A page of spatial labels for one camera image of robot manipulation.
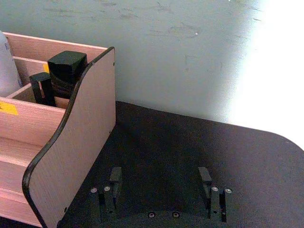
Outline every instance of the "white bottle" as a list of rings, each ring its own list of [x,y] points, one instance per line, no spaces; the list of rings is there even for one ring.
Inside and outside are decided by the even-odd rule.
[[[6,97],[22,87],[9,43],[0,31],[0,96]]]

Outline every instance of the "wooden compartment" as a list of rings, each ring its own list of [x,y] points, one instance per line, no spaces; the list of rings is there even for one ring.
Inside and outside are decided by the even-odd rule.
[[[38,227],[55,227],[54,224],[64,215],[63,210],[61,213],[56,212],[57,205],[69,206],[72,197],[75,196],[93,165],[98,155],[97,151],[101,150],[109,131],[115,124],[114,49],[12,33],[4,34],[9,41],[24,86],[8,97],[0,97],[0,216]],[[88,63],[91,62],[83,73],[81,81],[76,85],[71,101],[55,97],[57,107],[36,104],[29,76],[48,71],[47,60],[65,50],[87,53]],[[103,53],[109,53],[111,56],[101,59]],[[105,87],[91,86],[94,80],[98,84],[104,83]],[[85,126],[79,121],[98,122],[97,119],[92,119],[90,113],[96,118],[104,118],[109,122],[102,125],[95,123],[99,129],[92,127],[92,134],[98,133],[100,136],[94,137],[91,141],[88,141],[85,136],[82,137],[86,140],[83,143],[92,146],[94,153],[77,151],[73,143],[63,142],[63,145],[57,145],[60,143],[58,142],[60,137],[70,137],[69,134],[62,133],[69,126],[79,131],[78,137],[77,133],[74,135],[75,139],[79,139],[81,132],[85,132],[83,129]],[[57,153],[54,157],[53,147],[58,150],[58,146],[61,148],[60,154]],[[72,153],[75,153],[75,156],[85,157],[83,159],[85,164],[81,164],[82,161],[69,161],[69,154]],[[48,167],[47,172],[40,167],[40,161],[44,163],[43,167]],[[79,168],[79,173],[82,174],[65,175],[62,173],[63,165],[66,171],[69,168]],[[60,184],[64,185],[65,181],[73,182],[66,185],[68,190],[65,187],[56,188]],[[47,193],[50,186],[47,186],[48,183],[45,182],[55,186],[52,192]],[[45,200],[54,200],[53,198],[57,195],[62,195],[61,191],[70,192],[66,199],[57,197],[59,200],[57,202],[45,202]]]

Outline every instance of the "gray wall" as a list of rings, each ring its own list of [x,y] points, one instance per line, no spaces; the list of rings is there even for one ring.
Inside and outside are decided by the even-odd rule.
[[[301,4],[0,0],[0,30],[115,46],[117,100],[272,131],[304,148]]]

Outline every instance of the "black table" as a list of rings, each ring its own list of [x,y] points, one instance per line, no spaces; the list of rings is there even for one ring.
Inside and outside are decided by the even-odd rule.
[[[233,190],[228,227],[303,226],[304,152],[290,140],[123,102],[116,112],[116,126],[62,227],[93,226],[88,194],[115,166],[123,172],[119,218],[174,210],[206,217],[197,182],[197,168],[206,167],[214,184]]]

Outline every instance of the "yellow label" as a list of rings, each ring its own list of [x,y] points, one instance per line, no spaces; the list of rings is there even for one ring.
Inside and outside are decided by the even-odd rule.
[[[0,112],[8,113],[12,115],[18,115],[17,108],[13,104],[0,101]]]
[[[48,64],[43,64],[43,69],[44,69],[44,72],[47,72],[49,73],[49,68],[48,68]]]

